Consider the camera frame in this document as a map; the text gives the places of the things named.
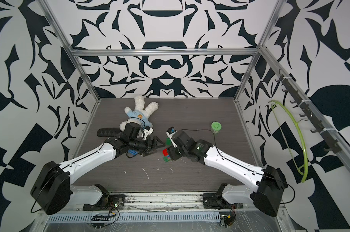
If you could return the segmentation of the long blue lego brick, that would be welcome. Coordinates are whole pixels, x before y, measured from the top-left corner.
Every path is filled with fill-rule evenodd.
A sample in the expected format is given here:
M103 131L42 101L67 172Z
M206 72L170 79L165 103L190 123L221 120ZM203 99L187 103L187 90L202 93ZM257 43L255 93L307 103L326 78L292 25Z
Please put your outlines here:
M132 154L133 156L136 156L138 154L138 151L136 150L129 150L128 153Z

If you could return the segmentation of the red lego brick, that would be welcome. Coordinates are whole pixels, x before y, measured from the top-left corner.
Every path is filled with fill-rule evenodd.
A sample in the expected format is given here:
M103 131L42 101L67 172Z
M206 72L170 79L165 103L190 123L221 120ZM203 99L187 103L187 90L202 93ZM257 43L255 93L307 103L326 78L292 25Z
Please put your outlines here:
M167 151L167 149L164 149L163 151L162 151L162 153L163 153L163 155L166 157L166 156L168 156L168 151Z

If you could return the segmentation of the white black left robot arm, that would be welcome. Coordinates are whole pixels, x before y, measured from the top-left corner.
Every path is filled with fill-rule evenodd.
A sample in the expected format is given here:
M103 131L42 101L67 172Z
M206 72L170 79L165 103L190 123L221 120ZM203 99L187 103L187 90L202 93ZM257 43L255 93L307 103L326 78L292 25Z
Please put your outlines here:
M97 148L68 161L45 164L31 189L35 204L47 215L53 215L66 206L90 205L98 210L110 206L110 194L100 184L75 186L83 175L98 166L113 161L121 155L138 154L148 156L164 148L165 142L157 136L152 137L153 129L142 128L137 123L129 123L122 131L119 128L102 128L98 137L105 141Z

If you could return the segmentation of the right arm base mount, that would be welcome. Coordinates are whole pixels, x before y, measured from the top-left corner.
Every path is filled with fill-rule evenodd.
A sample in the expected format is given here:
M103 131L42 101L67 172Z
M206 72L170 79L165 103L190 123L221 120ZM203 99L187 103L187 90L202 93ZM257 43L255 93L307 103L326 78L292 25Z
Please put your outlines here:
M222 192L227 186L226 183L220 185L216 193L203 193L203 206L206 209L227 209L238 205L238 203L228 203L223 197Z

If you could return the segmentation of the green long lego plate brick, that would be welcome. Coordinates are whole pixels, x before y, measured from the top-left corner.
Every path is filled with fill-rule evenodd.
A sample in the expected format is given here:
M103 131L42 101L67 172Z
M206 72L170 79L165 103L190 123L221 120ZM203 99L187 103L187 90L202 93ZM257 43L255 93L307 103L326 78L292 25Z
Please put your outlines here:
M168 161L171 160L171 158L170 158L169 156L166 156L166 157L164 157L163 159L164 159L165 162L168 162Z

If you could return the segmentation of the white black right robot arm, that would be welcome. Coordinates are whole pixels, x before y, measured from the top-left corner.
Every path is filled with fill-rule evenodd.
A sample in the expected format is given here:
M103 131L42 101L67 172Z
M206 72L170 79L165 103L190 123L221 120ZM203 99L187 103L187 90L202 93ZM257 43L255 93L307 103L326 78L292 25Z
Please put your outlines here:
M220 205L253 203L268 216L278 215L288 184L281 179L276 168L248 164L221 151L215 144L195 141L184 130L176 131L171 127L166 134L172 143L167 148L172 160L187 157L193 162L218 169L245 185L245 190L238 190L230 184L222 184L215 196Z

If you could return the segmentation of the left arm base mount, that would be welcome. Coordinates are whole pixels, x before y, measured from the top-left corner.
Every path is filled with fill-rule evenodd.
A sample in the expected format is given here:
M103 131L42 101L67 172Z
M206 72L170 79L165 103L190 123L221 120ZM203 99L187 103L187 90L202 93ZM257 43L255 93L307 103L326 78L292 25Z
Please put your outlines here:
M84 204L83 211L121 210L124 207L125 194L111 194L100 184L95 184L94 187L97 187L102 192L102 196L94 205Z

